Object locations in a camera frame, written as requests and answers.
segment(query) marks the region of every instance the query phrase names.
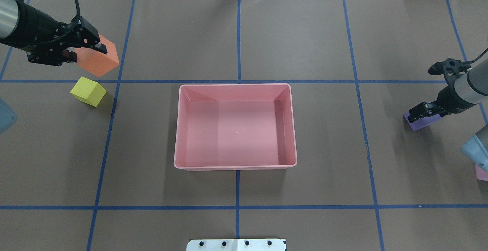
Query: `pink plastic bin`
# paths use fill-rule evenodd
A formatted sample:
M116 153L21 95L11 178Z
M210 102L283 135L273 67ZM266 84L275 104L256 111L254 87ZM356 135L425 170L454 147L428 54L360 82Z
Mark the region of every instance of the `pink plastic bin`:
M285 169L296 164L289 84L180 87L176 168Z

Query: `white bracket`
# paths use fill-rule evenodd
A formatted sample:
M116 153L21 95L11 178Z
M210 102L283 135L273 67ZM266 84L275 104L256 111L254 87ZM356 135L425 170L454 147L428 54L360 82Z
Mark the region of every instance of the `white bracket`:
M191 240L186 251L286 251L285 239Z

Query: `light blue object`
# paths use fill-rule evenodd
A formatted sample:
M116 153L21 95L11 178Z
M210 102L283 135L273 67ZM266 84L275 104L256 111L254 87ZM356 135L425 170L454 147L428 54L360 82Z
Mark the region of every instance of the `light blue object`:
M0 134L17 121L17 114L0 98Z
M488 151L476 134L462 145L461 151L484 171L488 171Z

